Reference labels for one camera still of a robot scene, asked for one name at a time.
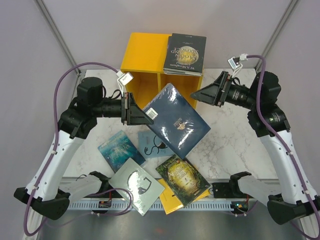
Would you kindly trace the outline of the light blue cat book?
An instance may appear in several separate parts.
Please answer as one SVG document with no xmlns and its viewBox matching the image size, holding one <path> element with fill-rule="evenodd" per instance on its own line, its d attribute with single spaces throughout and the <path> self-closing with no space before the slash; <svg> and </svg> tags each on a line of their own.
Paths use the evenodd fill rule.
<svg viewBox="0 0 320 240">
<path fill-rule="evenodd" d="M 174 155 L 174 152 L 151 130 L 138 132 L 138 150 L 145 159 Z"/>
</svg>

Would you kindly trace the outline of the navy blue crest book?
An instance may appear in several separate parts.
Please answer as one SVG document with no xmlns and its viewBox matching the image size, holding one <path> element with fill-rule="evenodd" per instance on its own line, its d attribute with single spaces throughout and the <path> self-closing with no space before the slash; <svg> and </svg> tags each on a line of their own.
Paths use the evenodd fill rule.
<svg viewBox="0 0 320 240">
<path fill-rule="evenodd" d="M 153 131 L 179 158 L 184 159 L 211 127 L 171 83 L 144 107 Z"/>
</svg>

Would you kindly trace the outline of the black Moon and Sixpence book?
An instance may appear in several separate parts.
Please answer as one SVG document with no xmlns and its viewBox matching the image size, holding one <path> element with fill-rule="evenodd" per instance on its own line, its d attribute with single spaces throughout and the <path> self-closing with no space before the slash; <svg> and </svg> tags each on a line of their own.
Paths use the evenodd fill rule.
<svg viewBox="0 0 320 240">
<path fill-rule="evenodd" d="M 173 33 L 168 37 L 163 72 L 168 75 L 201 76 L 206 42 L 205 36 Z"/>
</svg>

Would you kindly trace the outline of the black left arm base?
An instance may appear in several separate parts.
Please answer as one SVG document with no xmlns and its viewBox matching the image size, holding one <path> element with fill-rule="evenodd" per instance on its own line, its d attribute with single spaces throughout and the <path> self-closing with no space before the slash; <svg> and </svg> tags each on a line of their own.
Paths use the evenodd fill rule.
<svg viewBox="0 0 320 240">
<path fill-rule="evenodd" d="M 122 198 L 122 196 L 116 190 L 113 190 L 113 191 L 110 191 L 108 193 L 103 194 L 103 192 L 106 192 L 108 190 L 112 190 L 113 187 L 109 184 L 109 180 L 111 178 L 105 176 L 104 174 L 102 174 L 98 171 L 92 171 L 88 175 L 82 174 L 76 179 L 76 181 L 78 181 L 79 179 L 83 179 L 89 175 L 95 176 L 101 181 L 101 186 L 100 186 L 98 192 L 91 193 L 90 194 L 91 198 L 106 198 L 108 200 L 110 200 L 110 199 L 112 200 L 113 198 L 115 198 L 115 199 Z"/>
</svg>

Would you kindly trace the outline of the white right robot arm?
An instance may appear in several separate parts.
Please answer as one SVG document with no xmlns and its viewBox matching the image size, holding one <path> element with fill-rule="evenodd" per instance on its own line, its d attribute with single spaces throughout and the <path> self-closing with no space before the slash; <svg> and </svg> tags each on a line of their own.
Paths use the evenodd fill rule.
<svg viewBox="0 0 320 240">
<path fill-rule="evenodd" d="M 291 127 L 285 113 L 276 104 L 281 92 L 278 77 L 266 71 L 261 89 L 260 73 L 252 85 L 237 85 L 226 71 L 211 84 L 191 93 L 191 98 L 211 106 L 230 103 L 248 109 L 248 123 L 267 150 L 280 187 L 273 188 L 247 171 L 230 176 L 228 191 L 237 198 L 253 197 L 267 207 L 279 225 L 304 218 L 320 209 L 320 196 L 311 186 L 294 148 Z"/>
</svg>

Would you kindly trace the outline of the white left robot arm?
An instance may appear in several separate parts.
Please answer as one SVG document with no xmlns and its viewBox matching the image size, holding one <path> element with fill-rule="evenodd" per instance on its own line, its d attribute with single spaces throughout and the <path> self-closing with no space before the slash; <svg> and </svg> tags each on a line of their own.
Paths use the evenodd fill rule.
<svg viewBox="0 0 320 240">
<path fill-rule="evenodd" d="M 77 96 L 57 121 L 53 143 L 34 178 L 17 188 L 14 197 L 38 214 L 58 220 L 71 203 L 87 196 L 105 197 L 109 177 L 98 171 L 62 186 L 62 177 L 78 148 L 97 125 L 98 118 L 120 118 L 127 126 L 152 125 L 154 121 L 136 104 L 133 94 L 120 99 L 104 96 L 103 82 L 86 77 L 77 86 Z"/>
</svg>

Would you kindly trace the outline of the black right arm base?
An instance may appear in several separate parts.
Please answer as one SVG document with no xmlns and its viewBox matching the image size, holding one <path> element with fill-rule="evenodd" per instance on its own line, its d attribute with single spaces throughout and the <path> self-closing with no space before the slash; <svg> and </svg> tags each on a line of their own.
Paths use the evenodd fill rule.
<svg viewBox="0 0 320 240">
<path fill-rule="evenodd" d="M 246 199 L 247 197 L 251 200 L 254 199 L 251 195 L 246 192 L 242 192 L 239 187 L 238 181 L 245 177 L 256 178 L 247 171 L 235 173 L 230 176 L 229 179 L 217 179 L 211 184 L 212 194 L 215 199 Z"/>
</svg>

